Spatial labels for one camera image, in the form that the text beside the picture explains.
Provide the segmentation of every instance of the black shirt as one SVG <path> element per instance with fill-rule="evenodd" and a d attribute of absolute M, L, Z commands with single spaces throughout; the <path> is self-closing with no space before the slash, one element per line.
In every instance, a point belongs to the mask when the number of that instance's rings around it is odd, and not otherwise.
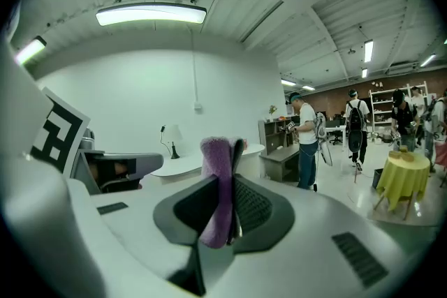
<path fill-rule="evenodd" d="M 416 106 L 410 105 L 406 102 L 405 109 L 401 110 L 397 109 L 397 113 L 395 112 L 395 108 L 391 112 L 391 118 L 397 121 L 397 132 L 401 135 L 407 135 L 407 131 L 405 129 L 412 121 L 414 121 L 414 117 L 418 114 Z"/>

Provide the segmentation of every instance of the person in black shirt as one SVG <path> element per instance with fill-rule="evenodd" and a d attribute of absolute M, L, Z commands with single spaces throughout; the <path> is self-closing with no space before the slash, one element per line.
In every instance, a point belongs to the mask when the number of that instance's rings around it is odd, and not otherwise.
<path fill-rule="evenodd" d="M 393 137 L 396 133 L 400 134 L 400 140 L 394 143 L 394 150 L 398 151 L 399 145 L 406 145 L 409 151 L 414 151 L 416 131 L 419 126 L 418 111 L 416 107 L 405 101 L 405 94 L 400 89 L 396 89 L 393 93 L 393 107 L 391 133 Z"/>

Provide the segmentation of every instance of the backpack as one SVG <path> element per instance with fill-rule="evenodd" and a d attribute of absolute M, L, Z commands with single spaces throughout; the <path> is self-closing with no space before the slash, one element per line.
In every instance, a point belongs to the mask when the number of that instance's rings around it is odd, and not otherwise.
<path fill-rule="evenodd" d="M 314 119 L 316 139 L 326 139 L 326 118 L 324 114 L 318 112 Z"/>
<path fill-rule="evenodd" d="M 361 131 L 363 129 L 363 114 L 360 111 L 361 100 L 358 101 L 357 107 L 353 107 L 351 102 L 348 102 L 349 107 L 351 107 L 351 113 L 349 115 L 349 130 L 350 131 Z"/>
<path fill-rule="evenodd" d="M 434 105 L 436 105 L 436 103 L 439 102 L 439 101 L 444 103 L 443 100 L 432 100 L 432 102 L 430 103 L 428 108 L 425 110 L 425 112 L 422 113 L 422 116 L 420 116 L 420 118 L 423 119 L 424 121 L 427 121 L 427 122 L 432 121 L 432 112 L 433 112 L 433 109 L 434 109 Z"/>

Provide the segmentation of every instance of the yellow tablecloth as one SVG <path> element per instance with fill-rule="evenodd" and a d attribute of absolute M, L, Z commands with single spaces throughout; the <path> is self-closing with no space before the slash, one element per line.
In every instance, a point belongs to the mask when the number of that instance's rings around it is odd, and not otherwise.
<path fill-rule="evenodd" d="M 414 161 L 390 158 L 386 160 L 377 191 L 383 191 L 390 203 L 388 211 L 396 208 L 401 197 L 418 193 L 417 200 L 422 200 L 430 173 L 430 161 L 417 153 Z"/>

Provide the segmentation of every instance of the lamp base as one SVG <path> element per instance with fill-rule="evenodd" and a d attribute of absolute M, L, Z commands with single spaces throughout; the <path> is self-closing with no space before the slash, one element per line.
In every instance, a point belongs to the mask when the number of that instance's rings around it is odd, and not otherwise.
<path fill-rule="evenodd" d="M 170 157 L 171 159 L 178 159 L 180 158 L 179 155 L 177 154 L 177 152 L 175 151 L 175 145 L 173 144 L 173 154 Z"/>

